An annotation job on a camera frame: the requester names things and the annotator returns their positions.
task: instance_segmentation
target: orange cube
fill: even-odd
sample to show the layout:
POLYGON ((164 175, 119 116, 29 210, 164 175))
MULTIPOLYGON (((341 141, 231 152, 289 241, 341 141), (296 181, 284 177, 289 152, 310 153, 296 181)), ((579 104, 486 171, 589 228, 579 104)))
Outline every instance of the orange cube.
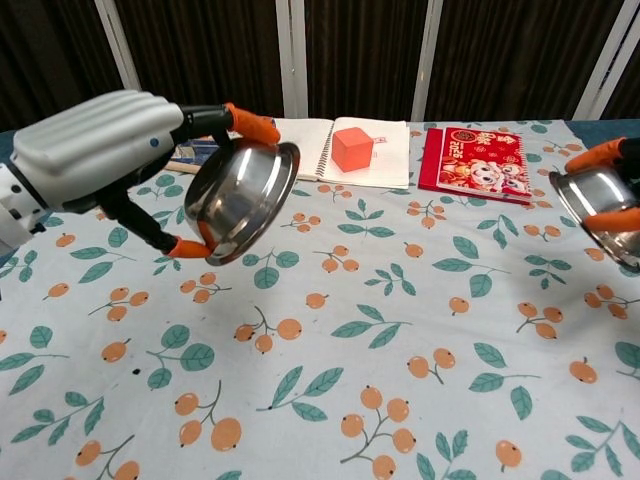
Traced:
POLYGON ((367 168, 371 163, 373 139, 358 127, 334 132, 331 158, 343 172, 367 168))

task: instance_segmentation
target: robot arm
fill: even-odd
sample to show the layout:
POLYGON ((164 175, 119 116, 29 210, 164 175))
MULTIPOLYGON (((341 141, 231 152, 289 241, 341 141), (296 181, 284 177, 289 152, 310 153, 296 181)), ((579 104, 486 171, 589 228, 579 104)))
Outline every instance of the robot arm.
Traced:
MULTIPOLYGON (((640 177, 640 138, 617 138, 597 145, 578 155, 566 165, 568 173, 597 166, 618 169, 623 176, 640 177)), ((640 208, 621 212, 600 213, 587 217, 585 226, 592 231, 633 232, 640 230, 640 208)))
POLYGON ((131 202, 127 190, 169 161, 175 146, 226 132, 274 144, 269 119, 233 104, 180 107, 147 92, 111 92, 16 132, 10 161, 0 164, 0 255, 44 231, 47 212, 85 213, 100 206, 166 255, 206 257, 210 251, 162 231, 131 202))

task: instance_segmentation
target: red greeting card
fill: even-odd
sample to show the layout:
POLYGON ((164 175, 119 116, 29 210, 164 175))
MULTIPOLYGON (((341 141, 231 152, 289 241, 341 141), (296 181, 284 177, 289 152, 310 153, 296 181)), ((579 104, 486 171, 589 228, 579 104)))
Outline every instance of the red greeting card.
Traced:
POLYGON ((523 204, 531 199, 522 140, 503 132, 429 129, 418 186, 523 204))

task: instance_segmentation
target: floral tablecloth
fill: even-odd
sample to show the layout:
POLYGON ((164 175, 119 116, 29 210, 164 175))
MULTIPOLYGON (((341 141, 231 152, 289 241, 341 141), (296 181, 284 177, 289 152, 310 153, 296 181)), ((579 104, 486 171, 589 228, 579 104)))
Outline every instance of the floral tablecloth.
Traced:
MULTIPOLYGON (((49 218, 0 268, 0 477, 638 478, 638 279, 547 179, 583 146, 473 126, 522 135, 531 207, 298 182, 215 269, 49 218)), ((190 238, 190 179, 131 193, 190 238)))

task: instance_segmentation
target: metal bowl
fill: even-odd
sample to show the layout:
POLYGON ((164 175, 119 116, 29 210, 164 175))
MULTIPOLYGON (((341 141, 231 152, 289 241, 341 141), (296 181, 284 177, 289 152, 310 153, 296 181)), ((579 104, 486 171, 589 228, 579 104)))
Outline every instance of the metal bowl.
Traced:
POLYGON ((187 222, 227 264, 251 247, 289 195, 300 165, 292 143, 268 146, 244 138, 218 148, 198 171, 185 196, 187 222))
POLYGON ((631 188, 613 168, 598 167, 572 175, 549 173, 561 202, 584 231, 619 265, 640 273, 640 232, 595 232, 584 225, 590 215, 638 206, 631 188))

